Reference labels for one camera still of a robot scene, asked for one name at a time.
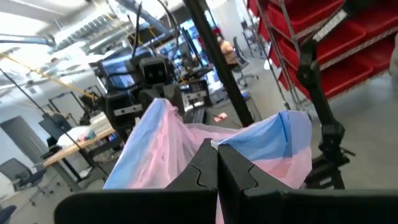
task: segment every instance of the pink and blue cloth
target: pink and blue cloth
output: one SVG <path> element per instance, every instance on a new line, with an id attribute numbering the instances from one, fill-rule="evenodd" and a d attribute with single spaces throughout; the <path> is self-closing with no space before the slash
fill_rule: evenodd
<path id="1" fill-rule="evenodd" d="M 205 138 L 229 144 L 263 171 L 299 188 L 312 169 L 312 125 L 299 111 L 243 129 L 184 124 L 176 108 L 155 99 L 134 128 L 104 189 L 164 188 L 184 170 Z"/>

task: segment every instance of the shelf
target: shelf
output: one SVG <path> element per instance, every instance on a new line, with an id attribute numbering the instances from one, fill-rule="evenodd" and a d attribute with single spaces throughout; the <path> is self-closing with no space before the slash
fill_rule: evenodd
<path id="1" fill-rule="evenodd" d="M 372 73 L 371 73 L 371 74 L 370 74 L 370 77 L 369 77 L 368 79 L 366 79 L 366 80 L 364 80 L 364 81 L 362 81 L 362 82 L 359 82 L 359 83 L 353 85 L 352 87 L 348 88 L 348 89 L 345 90 L 345 91 L 342 91 L 342 92 L 339 93 L 339 94 L 336 94 L 335 96 L 332 96 L 331 98 L 328 99 L 328 101 L 335 100 L 335 99 L 339 98 L 340 96 L 344 95 L 345 93 L 347 93 L 347 92 L 349 92 L 349 91 L 353 91 L 354 89 L 356 89 L 356 88 L 358 88 L 358 87 L 360 87 L 360 86 L 366 84 L 367 82 L 369 82 L 369 81 L 371 81 L 371 80 L 373 80 L 373 79 L 379 78 L 380 76 L 385 75 L 385 74 L 388 73 L 388 72 L 389 72 L 389 70 L 384 70 L 384 71 L 381 71 L 381 72 L 378 72 L 378 73 L 375 73 L 375 74 L 372 74 Z M 307 107 L 307 106 L 310 106 L 310 105 L 311 105 L 311 101 L 310 101 L 308 98 L 306 98 L 306 99 L 300 101 L 300 104 L 301 104 L 303 107 Z"/>
<path id="2" fill-rule="evenodd" d="M 385 37 L 397 32 L 397 31 L 398 31 L 398 27 L 395 27 L 395 28 L 393 28 L 393 29 L 391 29 L 389 31 L 386 31 L 386 32 L 378 35 L 375 38 L 372 38 L 372 39 L 370 39 L 368 41 L 365 41 L 364 43 L 362 43 L 359 46 L 347 51 L 346 53 L 344 53 L 344 54 L 342 54 L 342 55 L 340 55 L 340 56 L 338 56 L 338 57 L 336 57 L 334 59 L 331 59 L 330 61 L 324 63 L 323 65 L 320 66 L 320 68 L 321 68 L 321 70 L 324 70 L 324 69 L 336 64 L 337 62 L 340 62 L 341 60 L 343 60 L 343 59 L 355 54 L 356 52 L 359 52 L 362 49 L 365 49 L 366 47 L 369 47 L 370 45 L 378 42 L 379 40 L 381 40 L 381 39 L 383 39 L 383 38 L 385 38 Z"/>
<path id="3" fill-rule="evenodd" d="M 302 37 L 305 37 L 306 35 L 311 34 L 312 32 L 318 30 L 328 19 L 324 19 L 308 28 L 305 30 L 299 32 L 298 34 L 295 34 L 296 39 L 301 39 Z M 282 35 L 285 39 L 289 40 L 291 43 L 293 43 L 293 40 L 291 37 L 288 37 L 286 34 L 284 34 L 282 31 L 280 31 L 278 28 L 275 26 L 271 25 L 272 29 L 278 32 L 278 34 Z"/>

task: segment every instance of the metal wire rack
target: metal wire rack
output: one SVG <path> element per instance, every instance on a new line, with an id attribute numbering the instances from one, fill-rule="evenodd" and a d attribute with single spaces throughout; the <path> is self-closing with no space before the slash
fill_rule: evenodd
<path id="1" fill-rule="evenodd" d="M 280 48 L 279 48 L 279 46 L 278 46 L 278 44 L 276 42 L 276 38 L 275 38 L 275 33 L 274 32 L 276 32 L 278 35 L 281 35 L 284 39 L 290 41 L 294 45 L 294 49 L 297 52 L 297 55 L 300 56 L 300 45 L 299 45 L 298 40 L 300 40 L 302 37 L 305 37 L 306 35 L 309 35 L 312 32 L 314 32 L 317 29 L 319 29 L 328 19 L 327 18 L 326 19 L 322 19 L 321 21 L 317 22 L 316 24 L 314 24 L 312 26 L 309 26 L 309 27 L 305 28 L 304 30 L 302 30 L 302 31 L 300 31 L 298 33 L 295 33 L 294 29 L 293 29 L 293 26 L 292 26 L 292 23 L 290 21 L 289 14 L 287 12 L 287 8 L 286 8 L 286 4 L 288 4 L 289 2 L 292 2 L 292 1 L 293 0 L 270 0 L 270 2 L 272 2 L 273 4 L 275 4 L 275 5 L 280 7 L 280 9 L 281 9 L 281 11 L 282 11 L 282 13 L 284 15 L 284 19 L 285 19 L 285 21 L 287 23 L 287 27 L 288 27 L 288 30 L 289 30 L 290 37 L 287 34 L 283 33 L 281 30 L 279 30 L 276 26 L 273 26 L 271 24 L 268 15 L 264 12 L 264 9 L 262 8 L 262 5 L 261 5 L 262 1 L 261 0 L 253 0 L 251 2 L 255 2 L 256 3 L 256 7 L 257 7 L 256 10 L 257 10 L 258 16 L 260 17 L 260 20 L 262 21 L 262 23 L 260 23 L 260 24 L 262 24 L 266 28 L 266 31 L 268 32 L 269 38 L 271 40 L 271 44 L 272 44 L 272 46 L 273 46 L 273 48 L 275 50 L 276 56 L 277 56 L 278 61 L 280 63 L 280 67 L 281 67 L 281 70 L 282 70 L 282 74 L 281 75 L 284 76 L 284 78 L 285 78 L 285 80 L 287 82 L 287 90 L 289 91 L 289 93 L 290 93 L 290 95 L 292 97 L 292 103 L 294 104 L 294 107 L 296 108 L 296 110 L 306 110 L 306 108 L 311 104 L 311 102 L 310 102 L 309 99 L 306 99 L 306 98 L 305 99 L 300 99 L 299 94 L 298 94 L 298 89 L 295 87 L 290 75 L 287 75 L 287 74 L 289 74 L 288 70 L 287 70 L 287 65 L 291 66 L 291 67 L 295 67 L 295 66 L 293 66 L 281 54 Z M 328 67 L 330 67 L 330 66 L 332 66 L 332 65 L 334 65 L 334 64 L 336 64 L 336 63 L 338 63 L 338 62 L 340 62 L 340 61 L 342 61 L 342 60 L 344 60 L 346 58 L 348 58 L 349 56 L 359 52 L 360 50 L 365 49 L 366 47 L 369 47 L 372 44 L 374 44 L 374 43 L 386 38 L 387 36 L 397 32 L 397 31 L 398 31 L 398 26 L 394 27 L 392 29 L 389 29 L 389 30 L 383 32 L 382 34 L 380 34 L 380 35 L 378 35 L 376 37 L 373 37 L 372 39 L 369 39 L 369 40 L 363 42 L 362 44 L 359 44 L 359 45 L 353 47 L 352 49 L 347 50 L 343 54 L 341 54 L 341 55 L 339 55 L 339 56 L 337 56 L 337 57 L 335 57 L 335 58 L 333 58 L 333 59 L 321 64 L 320 68 L 321 68 L 321 70 L 324 70 L 324 69 L 326 69 L 326 68 L 328 68 Z M 353 87 L 341 92 L 340 94 L 330 98 L 329 100 L 334 100 L 335 98 L 337 98 L 337 97 L 339 97 L 341 95 L 344 95 L 345 93 L 353 90 L 354 88 L 357 88 L 358 86 L 361 86 L 361 85 L 365 84 L 368 80 L 372 80 L 374 78 L 380 77 L 382 74 L 385 74 L 386 72 L 388 72 L 388 70 L 385 70 L 385 71 L 383 71 L 381 73 L 378 73 L 377 75 L 372 76 L 371 78 L 368 78 L 366 81 L 364 81 L 362 83 L 359 83 L 359 84 L 357 84 L 357 85 L 355 85 L 355 86 L 353 86 Z"/>

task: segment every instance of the table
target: table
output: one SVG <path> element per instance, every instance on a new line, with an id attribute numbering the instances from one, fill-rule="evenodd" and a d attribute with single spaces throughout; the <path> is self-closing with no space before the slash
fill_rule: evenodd
<path id="1" fill-rule="evenodd" d="M 66 158 L 67 156 L 70 156 L 73 153 L 79 152 L 80 149 L 84 149 L 85 147 L 90 146 L 90 145 L 94 144 L 96 141 L 99 141 L 99 140 L 105 138 L 106 136 L 109 136 L 115 132 L 116 131 L 113 128 L 108 128 L 108 129 L 102 131 L 101 133 L 97 134 L 95 136 L 95 138 L 93 138 L 93 139 L 78 142 L 78 146 L 76 144 L 74 144 L 74 145 L 71 145 L 68 147 L 64 147 L 63 149 L 59 150 L 54 155 L 52 155 L 49 158 L 47 158 L 46 160 L 44 160 L 43 166 L 44 167 L 53 167 L 55 169 L 55 171 L 58 172 L 60 177 L 69 185 L 69 187 L 73 191 L 79 191 L 79 190 L 81 190 L 80 186 L 75 182 L 75 180 L 73 180 L 72 177 L 70 177 L 68 172 L 61 166 L 61 164 L 59 162 L 62 159 Z"/>

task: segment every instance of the person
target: person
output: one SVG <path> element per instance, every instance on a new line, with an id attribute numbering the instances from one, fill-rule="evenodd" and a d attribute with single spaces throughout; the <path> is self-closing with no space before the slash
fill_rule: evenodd
<path id="1" fill-rule="evenodd" d="M 238 66 L 238 57 L 235 54 L 234 47 L 228 41 L 224 40 L 221 36 L 217 37 L 217 41 L 229 69 L 233 71 L 233 69 Z"/>

